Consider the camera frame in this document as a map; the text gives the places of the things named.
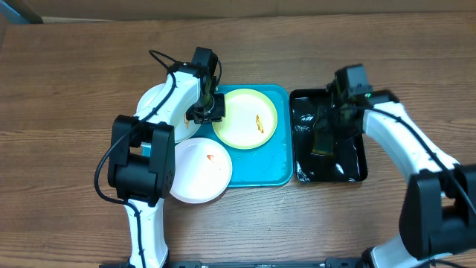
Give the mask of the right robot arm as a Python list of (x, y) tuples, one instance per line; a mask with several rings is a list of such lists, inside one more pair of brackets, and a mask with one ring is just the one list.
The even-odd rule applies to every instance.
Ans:
[(392, 92), (334, 93), (314, 128), (372, 138), (407, 183), (398, 234), (365, 250), (356, 267), (430, 267), (475, 248), (475, 166), (444, 153)]

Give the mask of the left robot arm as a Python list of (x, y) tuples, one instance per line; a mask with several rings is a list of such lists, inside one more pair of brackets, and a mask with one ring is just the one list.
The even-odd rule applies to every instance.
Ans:
[(111, 146), (95, 176), (107, 166), (107, 179), (129, 219), (132, 252), (124, 267), (164, 267), (169, 250), (164, 239), (163, 206), (176, 172), (175, 145), (203, 124), (221, 121), (225, 97), (216, 92), (219, 60), (176, 61), (165, 83), (139, 100), (133, 116), (119, 115)]

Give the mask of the green and yellow sponge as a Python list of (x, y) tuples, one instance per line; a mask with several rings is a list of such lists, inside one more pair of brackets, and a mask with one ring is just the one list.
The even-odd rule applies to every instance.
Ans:
[(333, 147), (333, 131), (330, 128), (315, 128), (312, 152), (317, 155), (332, 155)]

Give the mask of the light green plate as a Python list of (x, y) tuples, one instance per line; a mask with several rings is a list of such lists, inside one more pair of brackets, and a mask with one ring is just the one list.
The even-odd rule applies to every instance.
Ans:
[(212, 128), (226, 145), (250, 150), (274, 135), (277, 122), (277, 109), (269, 97), (254, 89), (235, 89), (225, 94), (225, 117)]

